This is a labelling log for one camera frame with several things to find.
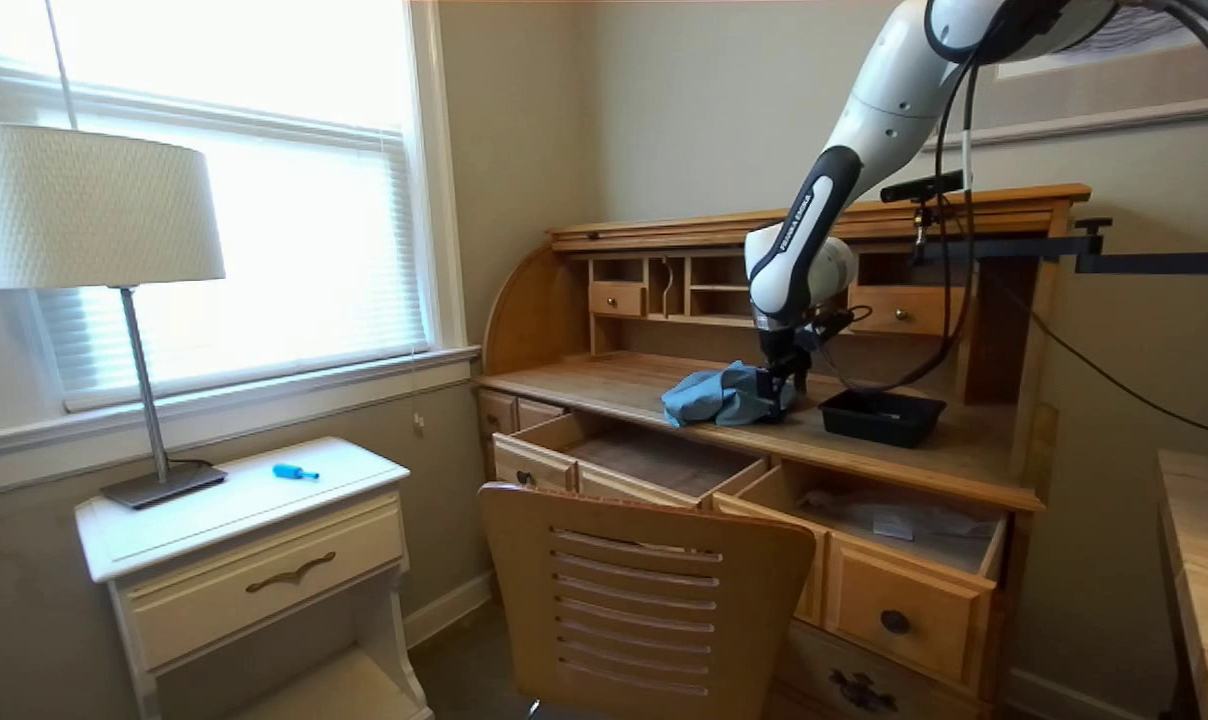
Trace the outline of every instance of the blue object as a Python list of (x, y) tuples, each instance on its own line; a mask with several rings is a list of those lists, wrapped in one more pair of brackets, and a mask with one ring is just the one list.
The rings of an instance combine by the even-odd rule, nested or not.
[(662, 393), (662, 407), (673, 425), (762, 425), (778, 419), (791, 404), (791, 388), (783, 396), (762, 396), (756, 364), (732, 361), (724, 371), (692, 371), (668, 393)]
[(321, 470), (309, 470), (309, 466), (299, 466), (299, 463), (271, 463), (271, 470), (276, 470), (279, 479), (321, 479)]

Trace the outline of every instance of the roll-top desk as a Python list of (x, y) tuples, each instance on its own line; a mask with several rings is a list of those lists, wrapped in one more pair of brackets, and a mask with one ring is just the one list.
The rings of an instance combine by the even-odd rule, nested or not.
[[(973, 235), (1066, 235), (1079, 200), (1079, 185), (982, 192)], [(922, 278), (915, 204), (855, 204), (838, 235), (862, 251), (854, 304), (868, 320), (819, 351), (807, 396), (893, 379), (951, 329), (947, 364), (909, 388), (947, 404), (935, 431), (922, 448), (834, 434), (817, 404), (779, 425), (673, 429), (662, 393), (679, 377), (762, 364), (739, 244), (778, 219), (556, 229), (490, 317), (491, 470), (804, 525), (819, 550), (778, 714), (995, 714), (1024, 548), (1048, 498), (1056, 416), (1039, 404), (1028, 309), (1048, 311), (1056, 269), (1005, 256), (982, 258), (973, 282)]]

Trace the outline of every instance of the wooden chair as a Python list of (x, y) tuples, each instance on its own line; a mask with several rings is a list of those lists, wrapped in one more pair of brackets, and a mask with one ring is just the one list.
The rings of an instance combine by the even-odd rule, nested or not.
[(481, 487), (518, 688), (614, 720), (762, 720), (811, 537), (695, 506)]

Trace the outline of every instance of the black box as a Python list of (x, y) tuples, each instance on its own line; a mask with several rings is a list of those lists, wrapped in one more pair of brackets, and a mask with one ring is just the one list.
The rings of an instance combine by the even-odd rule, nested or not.
[(819, 404), (830, 431), (915, 448), (931, 434), (943, 398), (848, 388)]

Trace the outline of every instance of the robotic arm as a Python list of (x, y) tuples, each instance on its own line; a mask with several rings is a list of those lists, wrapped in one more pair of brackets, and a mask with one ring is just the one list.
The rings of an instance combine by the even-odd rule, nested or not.
[(826, 273), (848, 256), (840, 244), (826, 244), (838, 216), (923, 149), (965, 70), (1079, 42), (1114, 12), (1116, 0), (895, 5), (783, 222), (748, 235), (746, 258), (770, 355), (770, 396), (779, 396), (789, 377), (804, 388), (817, 304), (840, 290), (834, 282), (848, 282), (848, 273)]

